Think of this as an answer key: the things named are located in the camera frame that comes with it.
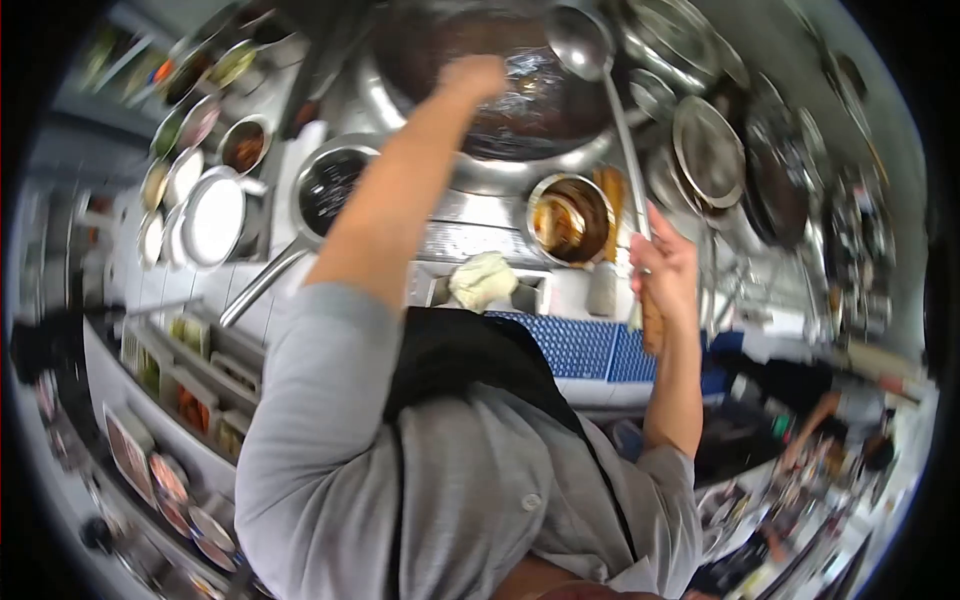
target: hand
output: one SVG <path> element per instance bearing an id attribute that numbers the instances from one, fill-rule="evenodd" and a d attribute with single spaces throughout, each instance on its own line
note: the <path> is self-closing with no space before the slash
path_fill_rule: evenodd
<path id="1" fill-rule="evenodd" d="M 439 89 L 467 94 L 476 104 L 507 89 L 507 70 L 497 55 L 460 57 L 440 70 Z"/>
<path id="2" fill-rule="evenodd" d="M 683 600 L 720 600 L 719 596 L 714 596 L 711 594 L 703 593 L 696 589 L 688 589 L 684 593 Z"/>
<path id="3" fill-rule="evenodd" d="M 647 216 L 653 241 L 639 233 L 630 243 L 634 265 L 631 287 L 639 298 L 646 288 L 663 318 L 672 324 L 699 329 L 697 310 L 697 246 L 680 235 L 651 204 Z M 643 273 L 649 269 L 650 274 Z"/>
<path id="4" fill-rule="evenodd" d="M 801 447 L 796 441 L 788 444 L 780 457 L 780 468 L 783 470 L 792 469 L 797 464 L 797 459 L 800 458 L 800 450 Z"/>

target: grey shirt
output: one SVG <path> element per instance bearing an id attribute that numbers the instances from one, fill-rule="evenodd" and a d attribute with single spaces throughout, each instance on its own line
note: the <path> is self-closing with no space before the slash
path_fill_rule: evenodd
<path id="1" fill-rule="evenodd" d="M 270 347 L 237 467 L 235 525 L 283 600 L 383 595 L 400 464 L 381 413 L 400 334 L 380 302 L 327 283 L 298 292 Z M 639 563 L 583 441 L 477 384 L 400 413 L 401 597 L 489 598 L 527 553 L 618 590 L 680 597 L 702 547 L 692 461 L 659 447 L 627 463 L 581 422 Z"/>
<path id="2" fill-rule="evenodd" d="M 834 416 L 847 425 L 844 447 L 857 450 L 882 429 L 886 411 L 886 393 L 878 387 L 858 379 L 836 375 L 832 389 L 840 392 L 840 403 Z"/>

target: metal ladle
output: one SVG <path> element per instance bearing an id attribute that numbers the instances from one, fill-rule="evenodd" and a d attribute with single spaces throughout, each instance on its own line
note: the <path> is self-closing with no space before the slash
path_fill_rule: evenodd
<path id="1" fill-rule="evenodd" d="M 607 27 L 586 12 L 570 6 L 552 9 L 544 20 L 547 43 L 566 68 L 580 79 L 588 82 L 603 80 L 613 112 L 613 122 L 623 146 L 623 157 L 627 162 L 627 177 L 630 191 L 626 199 L 628 211 L 634 215 L 636 230 L 650 239 L 650 222 L 647 220 L 647 207 L 643 194 L 643 178 L 640 165 L 636 160 L 634 139 L 627 126 L 627 117 L 620 103 L 613 78 L 613 37 Z"/>

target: cook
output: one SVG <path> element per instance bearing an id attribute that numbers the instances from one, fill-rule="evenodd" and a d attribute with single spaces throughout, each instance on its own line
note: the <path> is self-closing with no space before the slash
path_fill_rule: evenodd
<path id="1" fill-rule="evenodd" d="M 503 60 L 447 65 L 365 170 L 271 344 L 237 467 L 267 588 L 314 598 L 678 598 L 700 559 L 696 249 L 635 237 L 665 341 L 635 464 L 567 405 L 529 332 L 404 309 L 408 263 Z"/>
<path id="2" fill-rule="evenodd" d="M 783 467 L 797 463 L 818 431 L 833 438 L 845 452 L 858 452 L 868 471 L 883 471 L 893 462 L 893 436 L 885 431 L 889 423 L 886 392 L 896 392 L 896 386 L 882 379 L 873 384 L 850 373 L 835 372 L 823 362 L 806 365 L 772 359 L 761 365 L 739 352 L 718 352 L 712 358 L 731 374 L 730 380 L 743 373 L 765 396 L 783 402 L 804 420 L 783 451 Z"/>

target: shirt button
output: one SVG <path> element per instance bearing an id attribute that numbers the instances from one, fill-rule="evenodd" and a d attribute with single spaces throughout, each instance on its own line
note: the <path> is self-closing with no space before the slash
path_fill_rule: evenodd
<path id="1" fill-rule="evenodd" d="M 523 507 L 523 510 L 526 512 L 533 511 L 540 505 L 540 497 L 535 493 L 528 493 L 523 496 L 523 500 L 520 501 L 520 506 Z"/>

